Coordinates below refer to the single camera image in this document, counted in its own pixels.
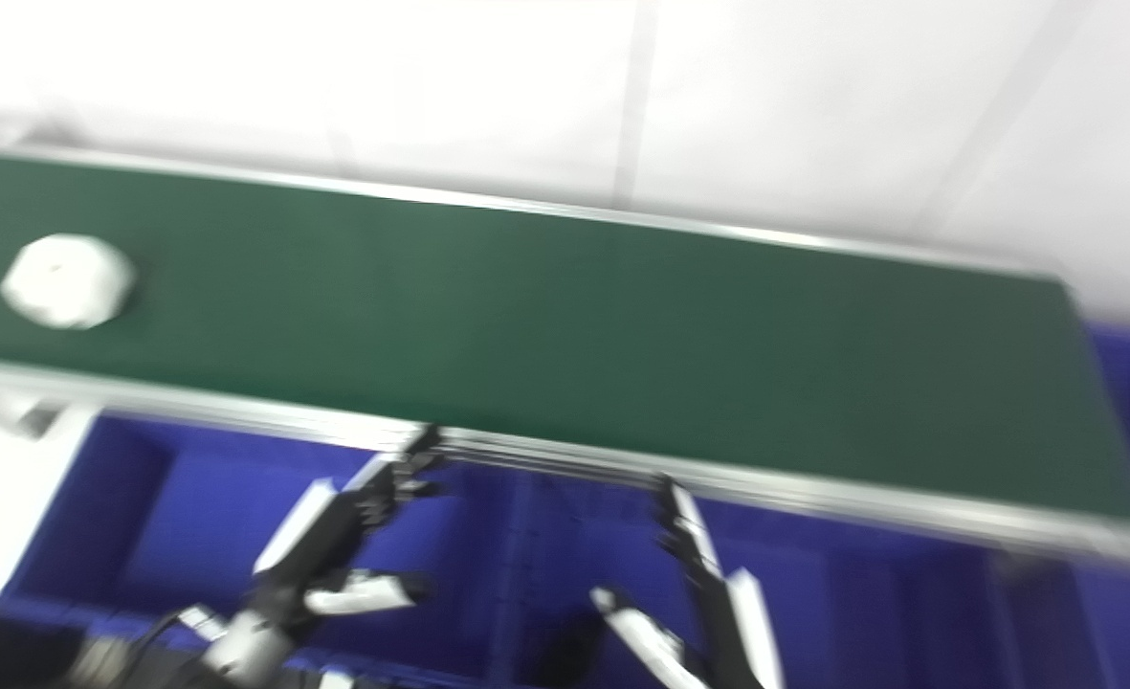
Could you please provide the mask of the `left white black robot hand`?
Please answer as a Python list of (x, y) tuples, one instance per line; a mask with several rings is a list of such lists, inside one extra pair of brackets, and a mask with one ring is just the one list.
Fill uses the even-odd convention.
[(416, 428), (393, 451), (370, 457), (341, 488), (315, 481), (277, 527), (255, 562), (255, 584), (205, 662), (236, 684), (259, 684), (314, 633), (325, 616), (415, 607), (429, 598), (429, 576), (354, 568), (368, 537), (407, 502), (436, 496), (417, 476), (437, 466), (438, 426)]

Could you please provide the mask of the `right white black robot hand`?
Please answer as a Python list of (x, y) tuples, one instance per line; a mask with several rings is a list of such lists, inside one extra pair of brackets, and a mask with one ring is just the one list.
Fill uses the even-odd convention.
[(722, 570), (712, 532), (690, 490), (660, 474), (654, 494), (654, 518), (662, 529), (659, 546), (681, 567), (704, 649), (692, 649), (617, 588), (592, 588), (592, 607), (664, 688), (783, 688), (782, 661), (760, 579), (745, 567), (731, 574)]

